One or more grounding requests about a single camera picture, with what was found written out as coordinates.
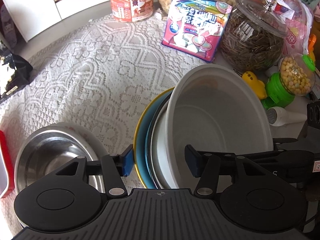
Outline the white deep bowl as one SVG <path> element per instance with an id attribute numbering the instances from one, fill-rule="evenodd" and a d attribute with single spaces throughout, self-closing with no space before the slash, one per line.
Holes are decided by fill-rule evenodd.
<path id="1" fill-rule="evenodd" d="M 195 189 L 184 148 L 237 155 L 266 152 L 273 140 L 265 110 L 235 72 L 204 64 L 187 72 L 175 86 L 165 117 L 165 147 L 173 188 Z"/>

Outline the white handheld device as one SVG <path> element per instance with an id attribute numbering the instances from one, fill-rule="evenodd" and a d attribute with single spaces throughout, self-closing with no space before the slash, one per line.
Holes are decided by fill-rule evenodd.
<path id="1" fill-rule="evenodd" d="M 282 107 L 271 107 L 266 111 L 266 115 L 269 124 L 274 127 L 305 122 L 307 120 L 305 114 L 287 111 Z"/>

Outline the blue plate yellow rim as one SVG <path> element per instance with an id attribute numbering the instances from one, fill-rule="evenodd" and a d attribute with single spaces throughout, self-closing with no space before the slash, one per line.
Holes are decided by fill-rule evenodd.
<path id="1" fill-rule="evenodd" d="M 174 88 L 172 87 L 158 94 L 147 105 L 144 112 L 141 114 L 136 126 L 135 136 L 133 140 L 133 157 L 135 161 L 135 169 L 140 182 L 147 189 L 156 189 L 156 184 L 152 181 L 145 160 L 145 142 L 147 132 L 157 108 L 160 106 L 163 100 L 172 93 L 173 89 Z"/>

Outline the white plate black rim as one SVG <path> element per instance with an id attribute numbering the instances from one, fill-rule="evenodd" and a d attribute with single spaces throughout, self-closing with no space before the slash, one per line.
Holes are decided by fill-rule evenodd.
<path id="1" fill-rule="evenodd" d="M 145 159 L 153 187 L 170 189 L 175 186 L 165 147 L 165 117 L 171 93 L 159 99 L 151 116 L 145 141 Z"/>

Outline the yellow duck toy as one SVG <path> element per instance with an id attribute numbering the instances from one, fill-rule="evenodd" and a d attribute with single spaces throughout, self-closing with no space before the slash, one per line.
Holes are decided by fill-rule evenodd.
<path id="1" fill-rule="evenodd" d="M 259 100 L 267 98 L 267 92 L 263 81 L 259 80 L 257 76 L 250 71 L 244 72 L 242 79 L 249 85 Z"/>

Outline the stainless steel bowl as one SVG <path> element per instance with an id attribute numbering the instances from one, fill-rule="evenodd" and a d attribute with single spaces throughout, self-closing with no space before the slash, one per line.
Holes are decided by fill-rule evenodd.
<path id="1" fill-rule="evenodd" d="M 36 130 L 24 141 L 16 158 L 16 193 L 78 156 L 99 160 L 85 139 L 68 128 L 49 125 Z"/>

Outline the green lidded candy jar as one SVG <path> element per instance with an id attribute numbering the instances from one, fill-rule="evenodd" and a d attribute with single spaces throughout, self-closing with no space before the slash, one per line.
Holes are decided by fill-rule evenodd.
<path id="1" fill-rule="evenodd" d="M 316 67 L 309 55 L 287 55 L 280 60 L 278 67 L 265 86 L 267 98 L 261 101 L 265 109 L 285 108 L 296 96 L 309 94 L 315 85 Z"/>

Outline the white lace tablecloth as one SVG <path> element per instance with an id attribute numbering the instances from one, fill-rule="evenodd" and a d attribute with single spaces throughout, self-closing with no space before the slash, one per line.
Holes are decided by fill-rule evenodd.
<path id="1" fill-rule="evenodd" d="M 89 130 L 110 154 L 133 142 L 137 122 L 161 92 L 203 61 L 162 45 L 165 22 L 112 16 L 65 20 L 15 49 L 31 82 L 1 104 L 1 130 L 15 160 L 34 131 L 58 122 Z"/>

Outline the glass sunflower seed jar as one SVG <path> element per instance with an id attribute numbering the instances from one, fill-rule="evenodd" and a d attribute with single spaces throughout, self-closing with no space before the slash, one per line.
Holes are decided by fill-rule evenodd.
<path id="1" fill-rule="evenodd" d="M 220 51 L 237 71 L 266 71 L 280 59 L 290 31 L 272 11 L 275 5 L 276 0 L 235 0 Z"/>

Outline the pink candy bag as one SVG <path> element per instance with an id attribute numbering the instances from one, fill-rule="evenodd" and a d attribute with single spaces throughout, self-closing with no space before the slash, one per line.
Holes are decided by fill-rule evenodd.
<path id="1" fill-rule="evenodd" d="M 309 36 L 313 14 L 300 0 L 276 0 L 273 12 L 289 29 L 285 38 L 284 54 L 308 54 Z"/>

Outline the black plum snack bag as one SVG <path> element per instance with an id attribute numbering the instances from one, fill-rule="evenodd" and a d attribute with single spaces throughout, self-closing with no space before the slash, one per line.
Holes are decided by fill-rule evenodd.
<path id="1" fill-rule="evenodd" d="M 30 83 L 31 64 L 1 41 L 1 103 Z"/>

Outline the pink marshmallow bag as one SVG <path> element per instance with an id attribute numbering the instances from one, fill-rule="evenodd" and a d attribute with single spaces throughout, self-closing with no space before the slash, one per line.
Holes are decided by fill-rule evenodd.
<path id="1" fill-rule="evenodd" d="M 172 0 L 162 44 L 212 62 L 232 6 L 217 0 Z"/>

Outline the peanut jar red label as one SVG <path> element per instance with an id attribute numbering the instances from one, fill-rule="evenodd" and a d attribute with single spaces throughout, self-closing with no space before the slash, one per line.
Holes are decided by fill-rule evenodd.
<path id="1" fill-rule="evenodd" d="M 153 14 L 153 0 L 111 0 L 111 9 L 116 20 L 135 23 Z"/>

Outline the white cabinet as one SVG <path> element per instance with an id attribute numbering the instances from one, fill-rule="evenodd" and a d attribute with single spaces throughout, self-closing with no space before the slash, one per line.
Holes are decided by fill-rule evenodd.
<path id="1" fill-rule="evenodd" d="M 52 25 L 109 0 L 3 0 L 25 41 Z"/>

